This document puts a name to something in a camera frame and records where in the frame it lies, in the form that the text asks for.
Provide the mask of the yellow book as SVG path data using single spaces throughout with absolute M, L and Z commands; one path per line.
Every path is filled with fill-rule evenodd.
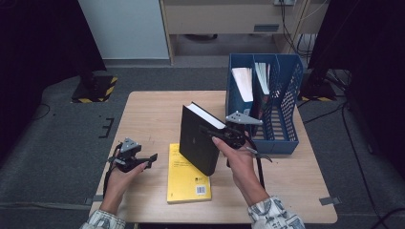
M 171 143 L 168 153 L 166 201 L 175 204 L 211 199 L 209 177 L 180 153 L 179 143 Z

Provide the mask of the blue book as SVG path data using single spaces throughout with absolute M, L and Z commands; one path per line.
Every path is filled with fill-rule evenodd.
M 232 75 L 244 102 L 253 101 L 252 70 L 250 68 L 232 68 Z

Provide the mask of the striped stand base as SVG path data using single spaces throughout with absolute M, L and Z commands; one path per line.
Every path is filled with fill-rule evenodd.
M 73 103 L 105 102 L 109 99 L 117 83 L 113 75 L 91 75 L 80 77 L 71 97 Z
M 300 97 L 303 101 L 333 101 L 336 99 L 336 94 L 327 81 L 319 84 L 307 82 L 301 89 Z

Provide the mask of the wooden desk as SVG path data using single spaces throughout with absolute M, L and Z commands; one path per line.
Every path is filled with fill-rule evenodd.
M 268 35 L 277 52 L 291 53 L 302 34 L 319 32 L 330 0 L 296 0 L 274 6 L 273 0 L 160 0 L 169 58 L 181 50 L 182 35 Z M 277 32 L 255 32 L 255 24 L 279 24 Z

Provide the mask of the grey label on desk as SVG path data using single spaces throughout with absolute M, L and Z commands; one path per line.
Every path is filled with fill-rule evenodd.
M 255 24 L 253 30 L 255 32 L 277 32 L 279 24 Z

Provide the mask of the black book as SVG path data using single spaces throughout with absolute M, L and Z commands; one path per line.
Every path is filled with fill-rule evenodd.
M 225 124 L 192 102 L 182 107 L 180 153 L 206 176 L 215 172 L 219 150 L 208 131 L 219 133 Z

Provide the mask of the white panel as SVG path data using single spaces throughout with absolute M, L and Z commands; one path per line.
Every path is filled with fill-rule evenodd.
M 78 0 L 103 59 L 168 59 L 160 0 Z

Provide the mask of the person's right hand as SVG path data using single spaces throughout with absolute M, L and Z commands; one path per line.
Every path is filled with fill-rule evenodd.
M 239 149 L 233 149 L 218 137 L 213 136 L 212 141 L 228 159 L 234 182 L 239 188 L 247 189 L 260 184 L 254 171 L 253 154 L 248 143 Z

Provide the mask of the black curtain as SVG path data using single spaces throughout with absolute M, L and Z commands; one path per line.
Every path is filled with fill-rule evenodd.
M 405 0 L 330 0 L 308 84 L 347 70 L 346 96 L 372 152 L 405 178 Z
M 0 0 L 0 161 L 48 86 L 104 69 L 78 0 Z

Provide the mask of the blue file rack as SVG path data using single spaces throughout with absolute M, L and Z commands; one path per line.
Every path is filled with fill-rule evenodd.
M 299 143 L 293 123 L 294 107 L 303 78 L 303 65 L 296 54 L 285 53 L 232 53 L 229 56 L 228 77 L 225 97 L 225 113 L 236 111 L 256 116 L 254 85 L 255 63 L 266 62 L 269 70 L 269 99 L 266 104 L 263 124 L 246 128 L 262 154 L 290 155 Z M 252 70 L 253 101 L 244 102 L 232 75 L 232 68 Z

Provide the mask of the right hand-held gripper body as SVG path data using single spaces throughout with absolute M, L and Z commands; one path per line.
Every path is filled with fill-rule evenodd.
M 262 120 L 236 111 L 225 118 L 225 142 L 233 149 L 239 149 L 251 138 L 245 135 L 245 130 L 250 125 L 261 126 Z

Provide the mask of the grey tape piece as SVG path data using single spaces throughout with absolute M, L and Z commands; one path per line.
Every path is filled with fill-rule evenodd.
M 94 202 L 103 201 L 103 195 L 95 195 L 91 198 L 85 198 L 84 204 L 92 205 Z
M 340 200 L 339 197 L 335 197 L 335 198 L 333 198 L 333 197 L 320 198 L 319 201 L 320 201 L 320 203 L 321 203 L 323 206 L 325 206 L 325 205 L 330 205 L 330 204 L 332 204 L 332 205 L 337 205 L 337 204 L 340 204 L 340 203 L 341 203 L 341 200 Z

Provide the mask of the person's left hand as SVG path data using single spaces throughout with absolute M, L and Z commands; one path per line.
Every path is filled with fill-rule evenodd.
M 121 172 L 119 168 L 115 166 L 112 169 L 108 179 L 103 202 L 109 204 L 119 204 L 129 185 L 132 183 L 135 177 L 144 170 L 144 165 L 142 163 L 127 173 Z

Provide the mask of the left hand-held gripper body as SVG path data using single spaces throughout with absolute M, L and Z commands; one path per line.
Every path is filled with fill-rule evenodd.
M 114 162 L 121 172 L 127 173 L 139 165 L 139 161 L 136 158 L 136 154 L 141 151 L 141 145 L 126 137 L 120 142 L 116 151 L 116 156 L 109 158 L 110 162 Z

